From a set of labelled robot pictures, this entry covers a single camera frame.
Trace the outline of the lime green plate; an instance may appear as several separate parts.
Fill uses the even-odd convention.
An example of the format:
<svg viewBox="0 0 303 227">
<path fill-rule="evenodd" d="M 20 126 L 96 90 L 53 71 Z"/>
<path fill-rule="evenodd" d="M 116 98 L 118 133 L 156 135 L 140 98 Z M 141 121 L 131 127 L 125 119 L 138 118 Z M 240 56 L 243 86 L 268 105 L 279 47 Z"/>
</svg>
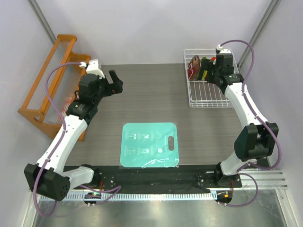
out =
<svg viewBox="0 0 303 227">
<path fill-rule="evenodd" d="M 207 71 L 201 71 L 201 67 L 200 67 L 200 70 L 199 70 L 199 73 L 198 73 L 198 76 L 197 76 L 197 80 L 205 80 L 206 79 L 206 76 L 207 76 Z"/>
</svg>

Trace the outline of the red floral plate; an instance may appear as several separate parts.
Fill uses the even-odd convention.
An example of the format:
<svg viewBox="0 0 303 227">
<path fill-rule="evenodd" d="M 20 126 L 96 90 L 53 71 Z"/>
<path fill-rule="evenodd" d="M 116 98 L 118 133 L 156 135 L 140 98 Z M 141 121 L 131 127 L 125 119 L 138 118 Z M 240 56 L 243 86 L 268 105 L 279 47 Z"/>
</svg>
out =
<svg viewBox="0 0 303 227">
<path fill-rule="evenodd" d="M 187 68 L 187 76 L 189 80 L 195 80 L 195 78 L 199 74 L 200 66 L 201 62 L 199 56 L 193 56 Z"/>
</svg>

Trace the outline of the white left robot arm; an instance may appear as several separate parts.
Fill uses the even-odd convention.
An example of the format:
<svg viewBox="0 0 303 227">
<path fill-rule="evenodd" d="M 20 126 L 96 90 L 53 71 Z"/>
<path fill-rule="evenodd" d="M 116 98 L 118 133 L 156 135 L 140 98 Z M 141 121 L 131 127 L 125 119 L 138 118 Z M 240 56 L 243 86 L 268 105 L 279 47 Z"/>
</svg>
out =
<svg viewBox="0 0 303 227">
<path fill-rule="evenodd" d="M 27 164 L 24 169 L 34 195 L 62 201 L 70 189 L 81 185 L 95 189 L 100 185 L 101 177 L 96 167 L 83 164 L 70 171 L 63 169 L 78 138 L 97 113 L 100 101 L 123 91 L 123 82 L 116 72 L 110 70 L 109 75 L 112 83 L 93 73 L 81 77 L 76 98 L 69 105 L 62 127 L 51 145 L 36 164 Z"/>
</svg>

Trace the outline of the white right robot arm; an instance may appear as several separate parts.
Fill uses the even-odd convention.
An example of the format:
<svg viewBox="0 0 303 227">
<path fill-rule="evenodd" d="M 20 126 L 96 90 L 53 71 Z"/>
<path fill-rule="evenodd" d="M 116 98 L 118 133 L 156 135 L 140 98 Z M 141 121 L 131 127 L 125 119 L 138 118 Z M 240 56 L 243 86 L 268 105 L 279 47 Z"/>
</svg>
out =
<svg viewBox="0 0 303 227">
<path fill-rule="evenodd" d="M 232 103 L 242 127 L 234 142 L 234 152 L 218 163 L 214 171 L 215 185 L 228 187 L 242 167 L 272 155 L 279 128 L 258 111 L 243 76 L 234 72 L 233 54 L 229 50 L 217 51 L 215 61 L 209 61 L 206 80 L 217 85 Z"/>
</svg>

